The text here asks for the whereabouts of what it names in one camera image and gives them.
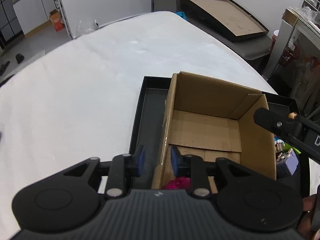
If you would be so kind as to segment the person right hand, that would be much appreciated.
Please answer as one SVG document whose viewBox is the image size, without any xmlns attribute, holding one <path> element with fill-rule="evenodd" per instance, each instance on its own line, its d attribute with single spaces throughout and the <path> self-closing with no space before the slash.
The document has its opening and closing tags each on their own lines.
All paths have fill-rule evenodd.
<svg viewBox="0 0 320 240">
<path fill-rule="evenodd" d="M 302 218 L 298 232 L 305 238 L 311 240 L 319 240 L 319 230 L 317 232 L 311 230 L 311 210 L 314 207 L 316 201 L 316 195 L 303 198 L 303 211 L 306 211 L 306 215 Z"/>
</svg>

